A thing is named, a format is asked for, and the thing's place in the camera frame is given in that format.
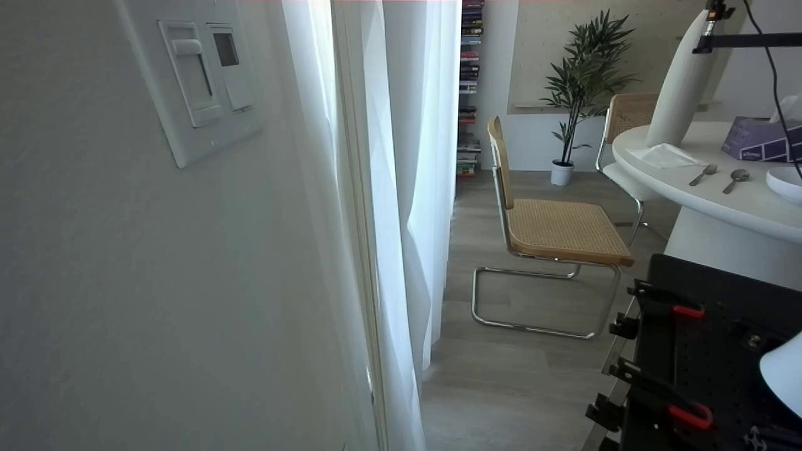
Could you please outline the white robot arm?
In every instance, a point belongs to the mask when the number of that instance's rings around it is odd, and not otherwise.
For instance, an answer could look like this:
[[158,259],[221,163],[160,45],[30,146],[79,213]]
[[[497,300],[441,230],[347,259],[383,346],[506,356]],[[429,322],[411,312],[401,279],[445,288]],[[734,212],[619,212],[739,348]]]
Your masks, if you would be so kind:
[[716,37],[733,15],[734,9],[728,0],[708,0],[684,30],[655,103],[649,146],[684,140],[717,61],[703,40]]

